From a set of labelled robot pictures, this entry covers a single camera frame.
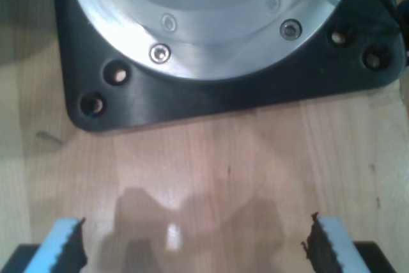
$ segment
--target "wooden table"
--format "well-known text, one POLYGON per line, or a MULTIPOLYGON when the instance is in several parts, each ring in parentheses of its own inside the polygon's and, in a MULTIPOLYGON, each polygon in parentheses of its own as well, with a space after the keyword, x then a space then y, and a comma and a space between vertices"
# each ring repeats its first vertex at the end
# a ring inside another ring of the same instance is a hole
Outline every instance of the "wooden table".
POLYGON ((52 0, 0 0, 0 266, 86 217, 86 272, 312 272, 320 211, 407 272, 400 89, 88 134, 65 112, 52 0))

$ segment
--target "black plastic base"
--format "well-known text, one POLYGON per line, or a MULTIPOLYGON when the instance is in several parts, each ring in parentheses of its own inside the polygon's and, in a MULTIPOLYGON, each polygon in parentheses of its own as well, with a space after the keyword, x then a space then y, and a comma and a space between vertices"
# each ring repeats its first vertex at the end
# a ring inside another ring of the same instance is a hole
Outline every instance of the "black plastic base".
POLYGON ((343 0, 290 57, 256 74, 217 82, 187 81, 141 67, 95 31, 77 0, 55 3, 68 114, 76 126, 89 131, 377 88, 397 79, 406 66, 399 26, 379 0, 343 0), (346 34, 344 46, 331 42, 333 31, 346 34), (364 58, 369 54, 380 58, 379 69, 367 67, 364 58), (115 60, 128 72, 119 86, 107 82, 104 72, 115 60), (104 106, 94 113, 97 100, 104 106))

